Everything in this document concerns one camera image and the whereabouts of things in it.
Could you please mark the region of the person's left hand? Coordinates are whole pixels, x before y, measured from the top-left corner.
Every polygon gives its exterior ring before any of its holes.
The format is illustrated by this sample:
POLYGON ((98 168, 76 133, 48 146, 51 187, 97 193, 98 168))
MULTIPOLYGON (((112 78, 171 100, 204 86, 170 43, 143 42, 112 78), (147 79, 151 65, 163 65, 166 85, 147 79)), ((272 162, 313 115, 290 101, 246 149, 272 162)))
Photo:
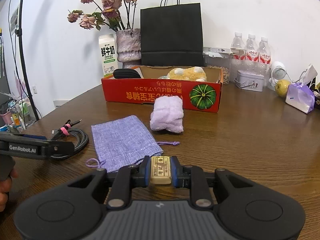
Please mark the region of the person's left hand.
POLYGON ((12 188, 12 179, 17 178, 18 173, 15 168, 13 168, 4 181, 0 182, 0 212, 3 212, 9 199, 9 192, 12 188))

